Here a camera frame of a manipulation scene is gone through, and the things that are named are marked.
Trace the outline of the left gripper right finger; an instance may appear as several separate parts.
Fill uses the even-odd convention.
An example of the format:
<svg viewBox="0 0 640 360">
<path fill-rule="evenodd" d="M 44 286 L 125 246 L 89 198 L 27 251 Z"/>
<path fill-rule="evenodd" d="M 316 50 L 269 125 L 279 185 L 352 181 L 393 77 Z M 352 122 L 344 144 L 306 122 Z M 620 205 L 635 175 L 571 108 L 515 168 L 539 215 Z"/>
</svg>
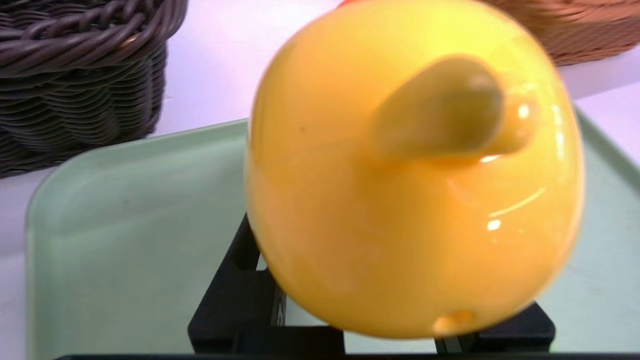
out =
<svg viewBox="0 0 640 360">
<path fill-rule="evenodd" d="M 551 317 L 535 301 L 497 325 L 446 338 L 436 338 L 438 354 L 548 353 L 556 337 Z"/>
</svg>

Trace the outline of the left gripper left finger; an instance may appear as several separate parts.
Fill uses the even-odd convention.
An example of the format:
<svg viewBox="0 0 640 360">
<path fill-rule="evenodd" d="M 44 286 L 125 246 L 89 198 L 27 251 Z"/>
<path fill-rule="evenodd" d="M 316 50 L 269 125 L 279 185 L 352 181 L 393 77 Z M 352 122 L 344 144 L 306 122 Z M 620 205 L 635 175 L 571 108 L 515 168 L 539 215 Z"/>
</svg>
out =
<svg viewBox="0 0 640 360">
<path fill-rule="evenodd" d="M 287 297 L 244 217 L 187 327 L 197 354 L 343 356 L 345 337 L 332 326 L 286 326 Z"/>
</svg>

